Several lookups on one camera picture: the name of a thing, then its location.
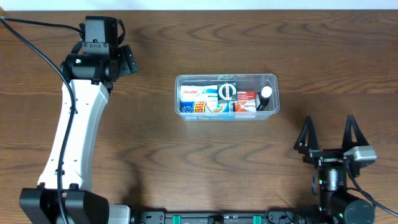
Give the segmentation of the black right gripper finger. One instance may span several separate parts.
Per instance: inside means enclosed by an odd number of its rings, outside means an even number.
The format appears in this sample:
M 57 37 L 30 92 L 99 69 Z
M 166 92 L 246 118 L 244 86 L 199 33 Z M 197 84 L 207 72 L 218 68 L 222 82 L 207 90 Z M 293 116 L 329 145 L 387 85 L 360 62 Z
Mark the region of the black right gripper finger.
M 356 146 L 368 146 L 369 143 L 361 132 L 353 115 L 346 119 L 345 131 L 343 134 L 342 148 L 351 149 Z
M 294 149 L 299 154 L 310 154 L 320 151 L 315 126 L 309 116 L 305 118 L 303 128 L 294 144 Z

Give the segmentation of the dark syrup bottle white cap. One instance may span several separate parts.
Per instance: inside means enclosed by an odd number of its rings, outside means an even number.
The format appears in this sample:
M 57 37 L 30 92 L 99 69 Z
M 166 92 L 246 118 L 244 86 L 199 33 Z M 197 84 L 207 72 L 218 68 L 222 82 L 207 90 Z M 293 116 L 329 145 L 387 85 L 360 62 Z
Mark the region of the dark syrup bottle white cap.
M 258 91 L 255 97 L 256 111 L 264 111 L 269 104 L 271 96 L 272 88 L 270 86 L 264 86 L 260 91 Z

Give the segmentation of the clear plastic container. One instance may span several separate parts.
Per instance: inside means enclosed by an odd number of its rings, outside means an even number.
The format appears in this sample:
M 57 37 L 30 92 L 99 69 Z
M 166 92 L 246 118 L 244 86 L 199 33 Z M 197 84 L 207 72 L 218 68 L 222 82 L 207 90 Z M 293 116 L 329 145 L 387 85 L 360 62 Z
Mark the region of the clear plastic container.
M 227 113 L 183 113 L 180 111 L 180 87 L 182 85 L 206 86 L 235 82 L 238 91 L 255 91 L 256 95 L 264 86 L 272 88 L 272 96 L 264 111 Z M 280 109 L 277 77 L 271 73 L 263 74 L 218 74 L 218 75 L 180 75 L 175 80 L 175 111 L 185 121 L 244 121 L 266 120 Z

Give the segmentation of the red Panadol ActiFast box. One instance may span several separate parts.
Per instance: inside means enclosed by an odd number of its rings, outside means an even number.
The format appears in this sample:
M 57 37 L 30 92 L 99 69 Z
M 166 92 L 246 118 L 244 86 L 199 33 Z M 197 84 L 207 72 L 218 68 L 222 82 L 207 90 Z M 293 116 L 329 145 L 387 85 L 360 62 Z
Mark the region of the red Panadol ActiFast box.
M 234 104 L 235 112 L 256 112 L 255 91 L 238 91 L 237 102 Z

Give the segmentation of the white blue Panadol box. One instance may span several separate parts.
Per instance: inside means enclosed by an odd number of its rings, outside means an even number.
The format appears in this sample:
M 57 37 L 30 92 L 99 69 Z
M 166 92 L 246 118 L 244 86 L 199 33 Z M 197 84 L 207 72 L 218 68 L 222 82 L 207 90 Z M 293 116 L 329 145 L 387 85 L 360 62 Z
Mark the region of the white blue Panadol box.
M 180 101 L 208 101 L 210 98 L 217 98 L 217 91 L 216 85 L 182 85 L 180 87 Z

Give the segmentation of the blue fever patch box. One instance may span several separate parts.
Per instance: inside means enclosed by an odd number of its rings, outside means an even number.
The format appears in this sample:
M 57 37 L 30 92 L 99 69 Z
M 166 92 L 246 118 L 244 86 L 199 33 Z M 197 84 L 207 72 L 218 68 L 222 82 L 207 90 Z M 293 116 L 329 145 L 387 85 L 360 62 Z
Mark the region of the blue fever patch box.
M 180 103 L 183 113 L 227 113 L 234 112 L 233 103 L 218 101 L 183 101 Z

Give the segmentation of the green white round-logo box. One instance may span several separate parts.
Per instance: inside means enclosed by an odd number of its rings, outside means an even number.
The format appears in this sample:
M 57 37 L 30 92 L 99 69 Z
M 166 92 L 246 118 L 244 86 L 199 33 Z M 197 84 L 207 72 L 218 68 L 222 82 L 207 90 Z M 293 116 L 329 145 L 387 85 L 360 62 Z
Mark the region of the green white round-logo box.
M 217 96 L 219 103 L 237 101 L 237 86 L 235 82 L 218 84 Z

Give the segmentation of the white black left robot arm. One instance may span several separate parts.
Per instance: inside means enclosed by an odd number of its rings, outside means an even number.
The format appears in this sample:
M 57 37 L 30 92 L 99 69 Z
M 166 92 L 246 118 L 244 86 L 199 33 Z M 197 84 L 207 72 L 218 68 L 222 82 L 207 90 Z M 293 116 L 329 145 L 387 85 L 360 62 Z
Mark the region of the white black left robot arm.
M 94 194 L 92 158 L 98 126 L 114 82 L 138 71 L 128 45 L 81 41 L 57 68 L 63 106 L 52 152 L 36 188 L 20 206 L 32 223 L 319 223 L 321 209 L 274 208 L 263 213 L 142 212 Z

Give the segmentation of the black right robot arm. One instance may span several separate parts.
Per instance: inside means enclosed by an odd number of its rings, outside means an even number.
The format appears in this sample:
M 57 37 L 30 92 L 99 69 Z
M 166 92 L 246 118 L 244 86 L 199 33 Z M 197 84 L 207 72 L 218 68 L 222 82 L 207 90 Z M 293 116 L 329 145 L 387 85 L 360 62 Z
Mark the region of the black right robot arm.
M 360 170 L 375 162 L 377 154 L 361 132 L 353 115 L 346 120 L 341 147 L 319 148 L 311 117 L 305 118 L 303 128 L 294 144 L 303 161 L 314 165 L 312 192 L 320 196 L 318 206 L 321 221 L 331 223 L 373 223 L 375 206 L 348 192 L 347 180 L 355 180 Z

